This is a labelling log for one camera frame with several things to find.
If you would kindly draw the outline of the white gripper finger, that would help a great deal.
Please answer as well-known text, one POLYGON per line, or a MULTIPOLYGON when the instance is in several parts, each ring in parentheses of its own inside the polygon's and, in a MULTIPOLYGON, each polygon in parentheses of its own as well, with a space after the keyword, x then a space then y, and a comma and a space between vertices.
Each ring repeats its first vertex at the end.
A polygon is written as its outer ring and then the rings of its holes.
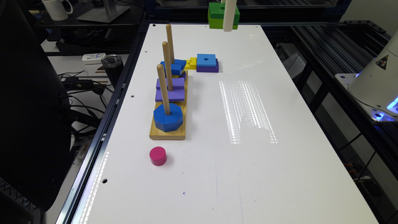
POLYGON ((223 3, 224 3, 223 31, 231 32, 233 30, 233 22, 234 22, 237 0, 224 0, 223 3))

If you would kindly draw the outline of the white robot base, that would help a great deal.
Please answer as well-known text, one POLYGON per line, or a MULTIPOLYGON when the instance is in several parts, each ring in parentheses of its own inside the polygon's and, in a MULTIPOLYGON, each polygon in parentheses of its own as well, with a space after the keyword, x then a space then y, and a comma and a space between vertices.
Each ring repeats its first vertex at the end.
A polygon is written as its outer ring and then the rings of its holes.
POLYGON ((371 120, 397 121, 397 34, 359 73, 337 73, 335 78, 371 120))

